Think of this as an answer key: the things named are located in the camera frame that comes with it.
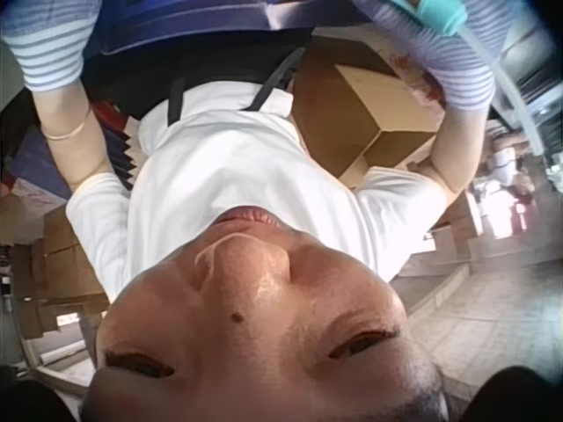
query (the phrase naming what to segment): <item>hand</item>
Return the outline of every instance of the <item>hand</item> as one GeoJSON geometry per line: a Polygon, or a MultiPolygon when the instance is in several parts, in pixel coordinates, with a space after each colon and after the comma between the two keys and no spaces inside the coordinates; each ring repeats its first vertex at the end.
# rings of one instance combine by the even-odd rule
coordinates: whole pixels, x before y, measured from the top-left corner
{"type": "MultiPolygon", "coordinates": [[[[461,110],[488,107],[494,95],[494,75],[459,35],[444,37],[421,26],[388,0],[352,0],[376,26],[426,67],[440,82],[449,106],[461,110]]],[[[515,15],[510,0],[464,0],[465,26],[492,57],[502,45],[515,15]]]]}
{"type": "Polygon", "coordinates": [[[51,91],[80,77],[100,6],[101,0],[13,0],[5,6],[0,34],[30,91],[51,91]]]}

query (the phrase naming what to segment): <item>cardboard box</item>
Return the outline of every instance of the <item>cardboard box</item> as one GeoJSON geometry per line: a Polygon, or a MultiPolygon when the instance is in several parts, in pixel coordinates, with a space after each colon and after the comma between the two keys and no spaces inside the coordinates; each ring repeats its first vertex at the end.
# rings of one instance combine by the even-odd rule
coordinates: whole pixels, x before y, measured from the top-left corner
{"type": "Polygon", "coordinates": [[[70,226],[66,207],[59,207],[45,215],[43,226],[44,251],[46,254],[62,251],[78,244],[70,226]]]}
{"type": "Polygon", "coordinates": [[[80,245],[45,257],[48,288],[45,299],[62,299],[104,293],[80,245]]]}
{"type": "Polygon", "coordinates": [[[293,115],[311,157],[356,186],[370,166],[406,166],[428,151],[438,125],[373,50],[347,43],[313,39],[296,74],[293,115]],[[363,60],[347,53],[354,48],[363,60]]]}

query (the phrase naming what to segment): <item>mouth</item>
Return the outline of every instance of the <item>mouth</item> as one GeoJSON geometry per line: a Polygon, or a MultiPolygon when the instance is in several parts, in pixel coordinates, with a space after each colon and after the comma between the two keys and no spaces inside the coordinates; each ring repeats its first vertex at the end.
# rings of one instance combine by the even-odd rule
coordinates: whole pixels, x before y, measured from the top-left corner
{"type": "Polygon", "coordinates": [[[215,226],[222,222],[233,221],[260,222],[275,227],[283,226],[282,221],[278,217],[266,211],[264,208],[248,206],[235,207],[225,211],[219,215],[211,225],[215,226]]]}

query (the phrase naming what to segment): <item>sleeve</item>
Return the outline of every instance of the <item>sleeve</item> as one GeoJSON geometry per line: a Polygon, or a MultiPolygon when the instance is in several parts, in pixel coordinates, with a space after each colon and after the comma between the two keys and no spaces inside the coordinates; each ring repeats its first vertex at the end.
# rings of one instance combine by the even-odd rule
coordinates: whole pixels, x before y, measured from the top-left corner
{"type": "Polygon", "coordinates": [[[113,302],[125,284],[129,192],[112,173],[88,178],[67,205],[67,217],[99,282],[113,302]]]}
{"type": "Polygon", "coordinates": [[[446,194],[420,174],[372,167],[355,196],[373,244],[374,270],[389,282],[446,210],[446,194]]]}

